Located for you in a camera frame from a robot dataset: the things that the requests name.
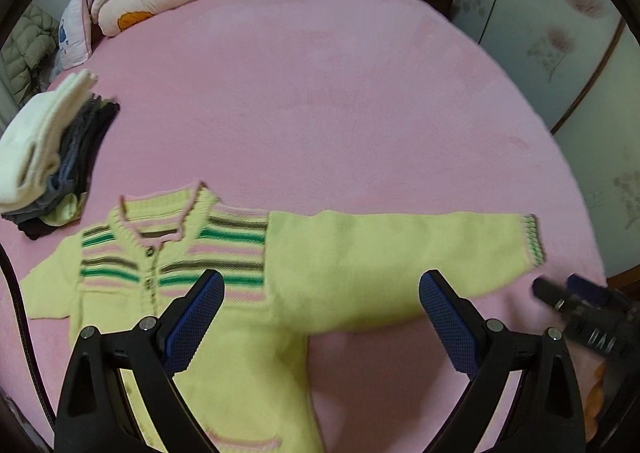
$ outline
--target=pink stripe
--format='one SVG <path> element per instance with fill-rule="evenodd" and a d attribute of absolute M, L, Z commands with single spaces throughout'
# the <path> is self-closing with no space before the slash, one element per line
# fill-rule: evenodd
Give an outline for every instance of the pink stripe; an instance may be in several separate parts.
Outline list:
<path fill-rule="evenodd" d="M 162 226 L 165 224 L 177 224 L 182 222 L 182 215 L 173 215 L 171 217 L 156 218 L 153 220 L 132 220 L 130 224 L 133 227 Z"/>
<path fill-rule="evenodd" d="M 117 243 L 104 243 L 89 247 L 84 251 L 85 255 L 101 255 L 102 253 L 124 253 L 124 251 Z"/>
<path fill-rule="evenodd" d="M 160 289 L 160 294 L 168 298 L 180 298 L 189 292 L 190 287 L 184 289 Z"/>
<path fill-rule="evenodd" d="M 189 292 L 190 287 L 184 289 L 161 289 L 160 293 L 169 298 L 180 298 Z M 229 301 L 264 301 L 264 293 L 250 292 L 246 290 L 227 290 L 225 299 Z"/>
<path fill-rule="evenodd" d="M 225 206 L 221 203 L 215 204 L 212 207 L 212 211 L 217 211 L 218 213 L 223 213 L 225 215 L 237 215 L 240 217 L 250 218 L 266 218 L 269 213 L 264 209 L 232 208 L 231 206 Z"/>
<path fill-rule="evenodd" d="M 263 249 L 254 247 L 232 247 L 231 245 L 213 245 L 212 243 L 198 243 L 187 251 L 190 255 L 198 253 L 218 253 L 219 255 L 262 256 Z"/>
<path fill-rule="evenodd" d="M 120 283 L 119 281 L 113 281 L 109 279 L 86 279 L 82 282 L 83 285 L 88 285 L 89 287 L 123 287 L 125 284 Z"/>
<path fill-rule="evenodd" d="M 282 441 L 278 437 L 265 441 L 247 441 L 222 438 L 210 431 L 207 431 L 207 435 L 217 447 L 241 449 L 243 451 L 270 451 L 279 448 L 282 444 Z"/>
<path fill-rule="evenodd" d="M 225 299 L 229 301 L 264 301 L 264 293 L 262 291 L 227 290 L 225 291 Z"/>

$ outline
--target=sweater sleeve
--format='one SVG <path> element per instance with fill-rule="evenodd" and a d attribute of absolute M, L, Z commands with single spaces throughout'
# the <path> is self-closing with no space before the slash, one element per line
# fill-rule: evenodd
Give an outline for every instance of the sweater sleeve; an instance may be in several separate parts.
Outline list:
<path fill-rule="evenodd" d="M 474 297 L 542 261 L 532 216 L 271 212 L 265 286 L 293 330 L 361 330 L 423 314 L 418 283 L 430 269 Z"/>
<path fill-rule="evenodd" d="M 29 318 L 70 316 L 81 255 L 81 233 L 66 237 L 49 258 L 38 264 L 20 282 L 24 308 Z"/>

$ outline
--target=blue gripper pad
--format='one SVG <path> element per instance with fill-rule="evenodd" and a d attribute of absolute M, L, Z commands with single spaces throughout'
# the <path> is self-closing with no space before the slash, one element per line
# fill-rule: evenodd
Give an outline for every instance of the blue gripper pad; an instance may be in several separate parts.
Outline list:
<path fill-rule="evenodd" d="M 446 287 L 438 284 L 436 275 L 441 279 L 440 284 L 444 282 Z M 464 300 L 455 294 L 437 271 L 429 271 L 422 275 L 419 295 L 422 308 L 431 319 L 431 324 L 449 354 L 453 367 L 458 372 L 466 373 L 469 379 L 473 380 L 480 370 L 478 339 L 452 304 L 453 302 L 459 305 Z"/>
<path fill-rule="evenodd" d="M 609 303 L 609 291 L 607 289 L 591 283 L 577 274 L 572 274 L 567 278 L 566 288 L 582 296 L 591 305 L 605 306 Z"/>
<path fill-rule="evenodd" d="M 186 304 L 181 317 L 164 338 L 162 368 L 167 375 L 187 369 L 224 297 L 225 282 L 222 275 L 218 271 L 206 271 L 187 295 L 180 299 L 191 303 Z"/>

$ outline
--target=sweater collar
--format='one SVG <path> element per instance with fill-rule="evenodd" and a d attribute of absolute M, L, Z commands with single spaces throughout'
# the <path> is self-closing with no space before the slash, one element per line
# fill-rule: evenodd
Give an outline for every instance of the sweater collar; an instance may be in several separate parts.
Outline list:
<path fill-rule="evenodd" d="M 182 256 L 207 223 L 219 199 L 201 182 L 175 191 L 148 196 L 122 195 L 108 216 L 115 237 L 136 255 L 163 247 L 164 253 Z"/>

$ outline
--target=screw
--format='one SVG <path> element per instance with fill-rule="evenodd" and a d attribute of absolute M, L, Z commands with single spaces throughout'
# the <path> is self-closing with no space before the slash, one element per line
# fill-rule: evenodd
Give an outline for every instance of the screw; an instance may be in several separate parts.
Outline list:
<path fill-rule="evenodd" d="M 557 328 L 551 327 L 549 330 L 546 331 L 546 333 L 549 334 L 549 337 L 553 341 L 558 341 L 559 339 L 562 338 L 562 332 L 560 332 Z"/>
<path fill-rule="evenodd" d="M 502 321 L 494 318 L 488 319 L 486 321 L 486 327 L 491 332 L 502 332 L 504 330 L 504 325 L 502 324 Z"/>
<path fill-rule="evenodd" d="M 153 316 L 147 316 L 146 318 L 143 318 L 142 320 L 140 320 L 140 323 L 138 323 L 138 326 L 142 328 L 142 330 L 151 330 L 153 327 L 156 326 L 156 321 L 158 320 Z"/>
<path fill-rule="evenodd" d="M 93 336 L 95 334 L 95 327 L 92 325 L 89 325 L 88 327 L 84 327 L 81 331 L 80 331 L 80 337 L 82 339 L 89 339 L 91 336 Z"/>

